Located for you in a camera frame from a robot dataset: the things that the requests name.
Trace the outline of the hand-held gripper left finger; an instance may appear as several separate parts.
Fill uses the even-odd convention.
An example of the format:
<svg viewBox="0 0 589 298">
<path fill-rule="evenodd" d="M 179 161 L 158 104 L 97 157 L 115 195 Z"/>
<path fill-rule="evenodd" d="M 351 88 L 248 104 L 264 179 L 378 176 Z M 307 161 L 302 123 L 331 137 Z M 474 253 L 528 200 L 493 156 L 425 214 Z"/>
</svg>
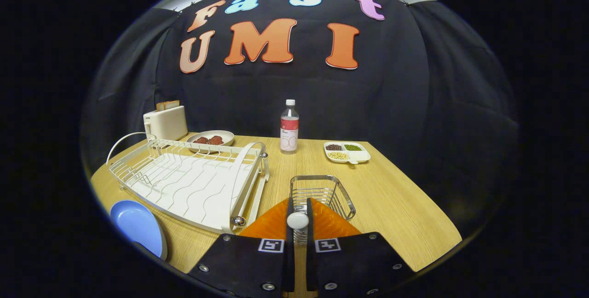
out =
<svg viewBox="0 0 589 298">
<path fill-rule="evenodd" d="M 279 202 L 241 235 L 220 235 L 189 271 L 204 285 L 238 298 L 282 298 L 295 289 L 291 198 Z"/>
</svg>

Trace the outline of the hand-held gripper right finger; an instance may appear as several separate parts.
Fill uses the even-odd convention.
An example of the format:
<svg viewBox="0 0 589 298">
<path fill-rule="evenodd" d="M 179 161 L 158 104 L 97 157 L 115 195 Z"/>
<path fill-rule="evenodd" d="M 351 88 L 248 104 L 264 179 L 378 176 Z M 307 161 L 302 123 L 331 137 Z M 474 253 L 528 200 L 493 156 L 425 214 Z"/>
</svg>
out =
<svg viewBox="0 0 589 298">
<path fill-rule="evenodd" d="M 384 298 L 416 277 L 381 233 L 360 233 L 314 198 L 307 215 L 306 284 L 319 298 Z"/>
</svg>

